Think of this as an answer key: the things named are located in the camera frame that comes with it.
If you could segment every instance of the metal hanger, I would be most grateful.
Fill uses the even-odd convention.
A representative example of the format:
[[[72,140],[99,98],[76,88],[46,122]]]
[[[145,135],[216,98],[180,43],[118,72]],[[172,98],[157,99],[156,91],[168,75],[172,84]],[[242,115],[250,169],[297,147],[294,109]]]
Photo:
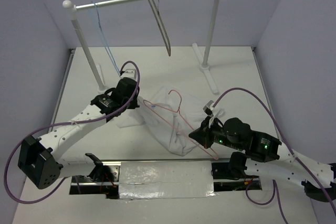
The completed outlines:
[[[159,27],[163,42],[166,46],[167,52],[168,52],[168,56],[171,55],[171,47],[170,47],[170,41],[169,41],[169,37],[166,31],[166,28],[164,27],[161,15],[160,15],[160,11],[159,11],[159,4],[160,4],[160,0],[157,0],[157,6],[154,0],[148,0],[149,5],[151,6],[152,12],[154,14],[156,23],[158,24],[157,26]]]

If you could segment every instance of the cable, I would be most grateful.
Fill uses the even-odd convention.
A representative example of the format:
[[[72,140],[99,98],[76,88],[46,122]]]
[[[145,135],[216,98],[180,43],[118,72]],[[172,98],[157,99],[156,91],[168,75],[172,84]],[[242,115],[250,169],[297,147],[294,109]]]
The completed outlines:
[[[117,114],[117,113],[119,113],[119,112],[122,112],[124,109],[127,108],[127,106],[128,106],[128,105],[131,103],[131,101],[133,100],[135,94],[137,93],[138,88],[139,88],[139,83],[140,83],[140,72],[139,72],[139,68],[138,68],[137,64],[135,64],[133,61],[131,61],[131,60],[126,61],[126,62],[122,65],[122,67],[121,67],[121,71],[123,70],[123,68],[124,68],[128,63],[134,65],[134,67],[135,67],[135,69],[136,69],[137,76],[138,76],[137,84],[136,84],[135,89],[134,89],[134,91],[133,91],[131,97],[129,98],[129,100],[128,100],[123,106],[121,106],[119,109],[117,109],[116,111],[114,111],[114,112],[112,112],[112,113],[110,113],[110,114],[108,114],[108,115],[102,116],[102,117],[100,117],[100,118],[92,119],[92,120],[77,121],[77,122],[76,122],[77,124],[91,123],[91,122],[100,121],[100,120],[109,118],[109,117],[111,117],[111,116],[114,116],[115,114]],[[72,123],[71,123],[71,122],[54,123],[54,124],[51,124],[51,125],[49,125],[49,126],[41,127],[41,128],[39,128],[39,129],[34,130],[33,132],[29,133],[25,138],[27,138],[27,137],[29,137],[29,136],[31,136],[31,135],[34,135],[35,133],[37,133],[37,132],[39,132],[39,131],[48,129],[48,128],[50,128],[50,127],[63,126],[63,125],[72,125]],[[10,163],[11,163],[11,160],[12,160],[12,158],[13,158],[15,152],[17,151],[17,149],[19,149],[19,147],[21,146],[21,143],[22,143],[23,140],[21,140],[21,141],[14,147],[14,149],[12,150],[12,152],[10,153],[10,155],[9,155],[9,157],[8,157],[8,160],[7,160],[6,165],[5,165],[5,171],[4,171],[4,187],[5,187],[5,190],[6,190],[7,194],[10,196],[10,198],[11,198],[12,200],[14,200],[14,201],[16,201],[16,202],[18,202],[18,203],[21,203],[21,204],[34,204],[34,203],[38,203],[38,202],[40,202],[40,201],[42,201],[42,200],[48,198],[50,195],[52,195],[52,194],[57,190],[57,188],[60,187],[60,185],[64,182],[64,180],[65,180],[66,178],[63,178],[63,179],[61,180],[61,182],[55,187],[54,190],[52,190],[50,193],[48,193],[46,196],[42,197],[41,199],[32,200],[32,201],[25,201],[25,200],[20,200],[19,198],[15,197],[15,196],[12,194],[12,192],[10,191],[10,189],[9,189],[9,186],[8,186],[8,180],[7,180],[7,175],[8,175],[8,168],[9,168],[9,165],[10,165]]]
[[[275,183],[276,183],[275,180],[273,180],[273,195],[272,195],[272,197],[270,198],[270,200],[267,201],[267,202],[265,202],[265,203],[259,203],[259,202],[256,202],[256,201],[252,200],[252,199],[250,198],[250,196],[248,195],[248,189],[250,188],[250,186],[251,186],[252,184],[255,184],[255,183],[258,183],[258,181],[253,181],[252,183],[248,184],[248,186],[246,187],[246,190],[245,190],[246,197],[247,197],[251,202],[253,202],[254,204],[257,204],[257,205],[260,205],[260,206],[265,206],[265,205],[270,204],[270,203],[272,202],[272,200],[274,199],[274,196],[275,196]]]
[[[94,1],[92,1],[92,3],[94,4],[94,6],[96,8],[98,20],[96,20],[96,18],[94,17],[94,14],[92,13],[91,10],[89,10],[89,13],[90,13],[91,18],[94,22],[98,21],[98,32],[99,32],[99,35],[100,35],[100,39],[101,39],[101,41],[104,45],[106,53],[108,54],[108,56],[110,57],[110,60],[112,61],[112,64],[113,64],[115,70],[117,71],[118,75],[120,76],[120,70],[119,70],[119,68],[116,64],[116,61],[114,60],[113,54],[110,50],[110,47],[108,46],[107,40],[105,38],[105,34],[104,34],[104,32],[102,30],[102,27],[101,27],[101,24],[100,24],[100,16],[99,16],[99,12],[98,12],[98,7],[97,7],[97,5],[95,4]]]
[[[251,91],[247,90],[247,89],[243,89],[243,88],[231,88],[226,90],[223,94],[220,95],[220,97],[217,99],[217,101],[214,103],[213,107],[216,107],[216,105],[219,103],[219,101],[229,92],[234,91],[234,90],[242,90],[244,92],[249,93],[250,95],[252,95],[255,99],[258,100],[258,102],[264,107],[264,109],[267,111],[267,113],[269,114],[269,116],[272,118],[272,121],[274,123],[274,125],[276,126],[276,128],[278,129],[278,132],[284,142],[284,144],[287,146],[289,152],[295,157],[294,151],[291,148],[290,144],[288,143],[287,139],[285,138],[284,134],[282,133],[279,124],[277,123],[276,119],[274,118],[274,116],[272,115],[272,113],[269,111],[269,109],[266,107],[266,105],[262,102],[262,100],[257,97],[255,94],[253,94]],[[295,159],[300,163],[300,165],[310,174],[310,176],[316,181],[316,183],[319,185],[319,187],[321,188],[321,190],[323,191],[325,197],[327,198],[328,202],[331,205],[331,208],[336,216],[336,207],[334,205],[334,203],[332,202],[332,199],[330,198],[329,194],[327,193],[327,191],[325,190],[325,188],[323,187],[323,185],[321,184],[321,182],[315,177],[315,175],[311,172],[311,170],[301,161],[301,159],[299,159],[298,157],[295,157]]]
[[[278,205],[279,205],[279,209],[280,209],[281,216],[282,216],[284,222],[285,222],[286,224],[288,224],[288,221],[286,220],[286,217],[285,217],[285,215],[284,215],[284,213],[283,213],[283,211],[282,211],[281,202],[280,202],[279,188],[278,188],[278,185],[277,185],[277,183],[276,183],[275,180],[273,180],[273,184],[274,184],[274,188],[275,188],[275,190],[277,191]]]
[[[286,219],[286,217],[285,217],[285,215],[284,215],[284,213],[283,213],[283,210],[282,210],[282,206],[281,206],[281,202],[280,202],[280,193],[279,193],[279,188],[278,188],[277,182],[273,179],[273,195],[272,195],[272,197],[270,198],[270,200],[267,201],[267,202],[265,202],[265,203],[259,203],[259,202],[256,202],[256,201],[252,200],[252,199],[250,198],[250,196],[248,195],[248,189],[250,188],[250,186],[251,186],[252,184],[254,184],[254,183],[257,183],[257,182],[258,182],[258,181],[255,181],[255,182],[252,182],[252,183],[248,184],[248,186],[246,187],[246,190],[245,190],[246,197],[247,197],[251,202],[253,202],[254,204],[257,204],[257,205],[260,205],[260,206],[265,206],[265,205],[270,204],[270,203],[273,201],[274,196],[275,196],[275,193],[277,193],[278,205],[279,205],[279,209],[280,209],[281,216],[282,216],[284,222],[285,222],[286,224],[288,224],[288,221],[287,221],[287,219]]]
[[[75,180],[76,180],[76,184],[77,184],[78,193],[79,193],[79,194],[82,194],[81,191],[80,191],[79,178],[78,178],[78,176],[75,176]]]

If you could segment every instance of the blue string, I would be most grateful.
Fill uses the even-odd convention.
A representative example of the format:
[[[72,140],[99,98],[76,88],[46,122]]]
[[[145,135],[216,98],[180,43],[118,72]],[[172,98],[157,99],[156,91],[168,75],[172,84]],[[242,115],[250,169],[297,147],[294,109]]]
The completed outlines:
[[[92,1],[92,3],[94,3],[94,6],[95,6],[96,11],[97,11],[98,27],[99,27],[99,30],[98,30],[98,31],[99,31],[99,35],[100,35],[100,40],[102,41],[102,43],[103,43],[103,45],[104,45],[104,47],[105,47],[105,51],[106,51],[106,53],[108,54],[108,56],[110,57],[110,59],[111,59],[111,61],[112,61],[112,64],[113,64],[115,70],[117,71],[118,75],[120,76],[120,70],[119,70],[119,68],[118,68],[118,66],[117,66],[117,64],[116,64],[116,61],[114,60],[113,54],[112,54],[112,52],[111,52],[111,50],[110,50],[110,48],[109,48],[109,46],[108,46],[108,43],[107,43],[107,41],[106,41],[106,38],[105,38],[105,35],[104,35],[104,32],[103,32],[103,29],[102,29],[101,24],[100,24],[100,16],[99,16],[99,12],[98,12],[98,6],[95,4],[94,1]],[[94,22],[97,22],[97,19],[95,18],[94,14],[92,13],[91,10],[89,10],[89,13],[90,13],[90,15],[91,15],[93,21],[94,21]]]

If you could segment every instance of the white post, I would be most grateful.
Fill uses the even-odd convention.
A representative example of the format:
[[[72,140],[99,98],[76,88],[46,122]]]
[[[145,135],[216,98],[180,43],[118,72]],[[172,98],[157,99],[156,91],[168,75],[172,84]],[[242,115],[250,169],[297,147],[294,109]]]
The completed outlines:
[[[214,29],[215,29],[215,21],[216,21],[216,16],[217,16],[217,11],[218,11],[218,5],[219,5],[219,0],[214,0],[204,56],[202,56],[201,51],[198,48],[198,45],[196,43],[192,44],[195,55],[199,61],[199,69],[204,74],[204,77],[206,81],[208,82],[209,87],[213,94],[219,94],[219,90],[215,83],[214,78],[212,77],[210,73],[210,67],[208,65],[208,58],[209,58],[212,36],[214,34]]]
[[[216,22],[216,16],[217,16],[217,11],[218,11],[218,5],[219,5],[219,0],[214,0],[214,5],[212,7],[210,26],[209,26],[208,36],[207,36],[207,40],[206,40],[206,46],[205,46],[205,52],[204,52],[202,67],[207,67],[208,66],[208,58],[209,58],[212,36],[214,34],[214,29],[215,29],[215,22]]]
[[[72,25],[73,25],[73,27],[76,31],[79,42],[80,42],[80,44],[83,48],[83,51],[85,53],[85,56],[86,56],[86,58],[89,62],[92,73],[93,73],[93,75],[94,75],[94,77],[97,81],[98,92],[99,93],[104,93],[107,88],[105,87],[104,83],[102,82],[102,80],[100,78],[100,75],[98,73],[96,64],[94,63],[91,52],[89,50],[88,44],[85,40],[85,37],[83,35],[82,30],[80,29],[80,26],[79,26],[79,23],[78,23],[78,20],[77,20],[77,15],[76,15],[77,10],[70,0],[63,1],[63,7],[68,11],[69,17],[70,17]]]

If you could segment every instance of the black bracket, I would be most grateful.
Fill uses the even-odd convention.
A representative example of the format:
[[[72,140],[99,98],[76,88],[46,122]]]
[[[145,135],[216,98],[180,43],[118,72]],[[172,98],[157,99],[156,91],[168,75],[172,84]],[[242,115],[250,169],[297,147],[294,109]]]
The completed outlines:
[[[22,141],[18,167],[38,189],[45,189],[56,181],[63,166],[51,155],[53,149],[46,149],[38,140],[29,136]]]

